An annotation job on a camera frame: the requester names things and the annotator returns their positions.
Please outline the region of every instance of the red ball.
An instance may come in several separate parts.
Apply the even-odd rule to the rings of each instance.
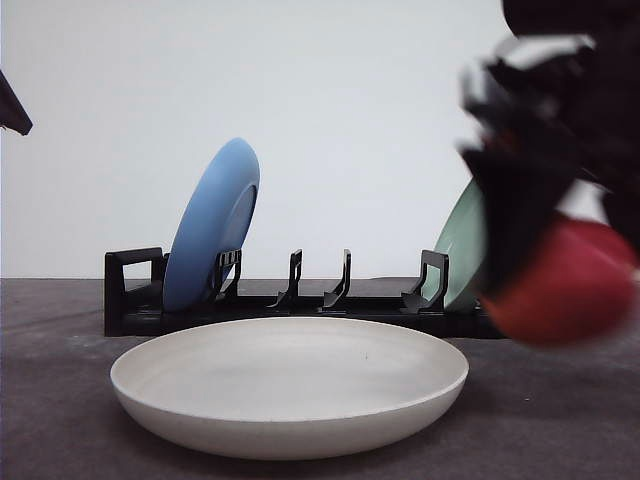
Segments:
[[[634,249],[607,225],[559,215],[531,261],[496,298],[480,297],[506,335],[538,346],[619,327],[635,296]]]

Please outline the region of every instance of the gray table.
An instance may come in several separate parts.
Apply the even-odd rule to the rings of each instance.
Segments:
[[[409,283],[356,282],[354,289],[400,291]],[[372,452],[292,463],[190,451],[131,420],[113,395],[109,368],[145,339],[102,336],[100,281],[4,280],[2,334],[6,480],[640,478],[640,328],[562,353],[453,339],[471,373],[438,422]]]

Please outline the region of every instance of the dish rack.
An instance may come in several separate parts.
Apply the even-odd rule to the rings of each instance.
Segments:
[[[477,306],[468,314],[446,312],[444,296],[449,278],[447,255],[423,250],[420,278],[399,296],[351,296],[351,252],[344,250],[342,277],[323,295],[300,295],[302,250],[289,258],[289,279],[285,291],[273,295],[241,295],[242,250],[217,255],[207,298],[191,308],[168,312],[162,307],[163,278],[169,259],[161,248],[109,252],[105,255],[105,336],[158,336],[212,323],[260,317],[345,317],[411,328],[436,337],[504,338],[487,314]],[[151,262],[151,278],[141,287],[127,290],[124,267]],[[427,300],[421,294],[428,267],[439,271],[439,287]],[[233,269],[233,277],[223,282]]]

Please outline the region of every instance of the white bowl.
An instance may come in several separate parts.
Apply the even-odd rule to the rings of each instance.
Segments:
[[[447,342],[344,318],[263,318],[165,335],[111,368],[151,432],[230,457],[294,460],[381,447],[435,421],[468,373]]]

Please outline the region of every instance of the blurry object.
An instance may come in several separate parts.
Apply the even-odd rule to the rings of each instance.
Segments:
[[[22,135],[27,135],[33,127],[31,119],[22,108],[2,71],[0,71],[0,125]]]
[[[514,35],[593,33],[610,20],[637,15],[638,0],[503,0]]]
[[[611,225],[640,246],[640,2],[504,8],[516,35],[587,32],[593,43],[525,68],[497,58],[463,78],[463,106],[482,126],[482,147],[461,154],[485,198],[480,290],[493,297],[527,267],[576,179],[603,187]]]
[[[472,285],[485,254],[484,206],[482,192],[471,180],[453,207],[435,252],[449,256],[449,283],[444,297],[444,309],[469,313],[476,307]],[[430,267],[422,287],[422,296],[431,299],[440,287],[440,277]]]
[[[637,257],[610,227],[556,215],[527,267],[482,304],[515,340],[554,346],[619,327],[633,305]]]

